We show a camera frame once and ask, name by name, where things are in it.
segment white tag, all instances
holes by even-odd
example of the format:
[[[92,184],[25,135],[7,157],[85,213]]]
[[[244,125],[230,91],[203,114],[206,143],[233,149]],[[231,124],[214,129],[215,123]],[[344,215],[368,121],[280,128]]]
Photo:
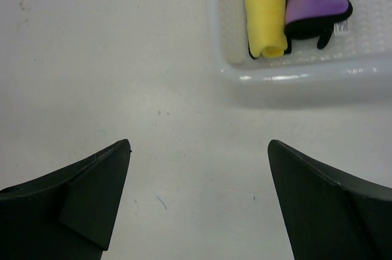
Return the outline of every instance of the white tag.
[[[335,36],[343,36],[343,35],[347,35],[348,33],[350,33],[350,27],[349,27],[348,20],[335,24],[335,26],[334,26]]]

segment purple toy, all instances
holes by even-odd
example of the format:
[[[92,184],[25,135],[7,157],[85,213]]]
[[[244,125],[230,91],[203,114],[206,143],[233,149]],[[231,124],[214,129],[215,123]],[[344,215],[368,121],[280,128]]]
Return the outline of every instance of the purple toy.
[[[334,24],[348,19],[352,12],[349,0],[287,0],[286,36],[292,39],[320,36],[317,47],[323,49]]]

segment white tray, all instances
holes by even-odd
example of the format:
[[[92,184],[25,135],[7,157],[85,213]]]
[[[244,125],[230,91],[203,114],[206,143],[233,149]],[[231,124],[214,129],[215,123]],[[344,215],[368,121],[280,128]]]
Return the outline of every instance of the white tray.
[[[293,41],[291,55],[252,60],[243,0],[207,0],[211,44],[222,75],[246,83],[339,80],[392,73],[392,0],[351,0],[350,33],[333,36],[324,50],[317,39]]]

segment table surface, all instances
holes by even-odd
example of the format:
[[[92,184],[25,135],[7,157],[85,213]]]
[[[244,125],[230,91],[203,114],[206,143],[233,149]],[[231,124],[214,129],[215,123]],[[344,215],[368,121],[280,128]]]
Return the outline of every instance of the table surface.
[[[214,68],[206,0],[0,6],[0,188],[132,144],[103,259],[293,259],[271,139],[392,186],[392,103],[257,101]]]

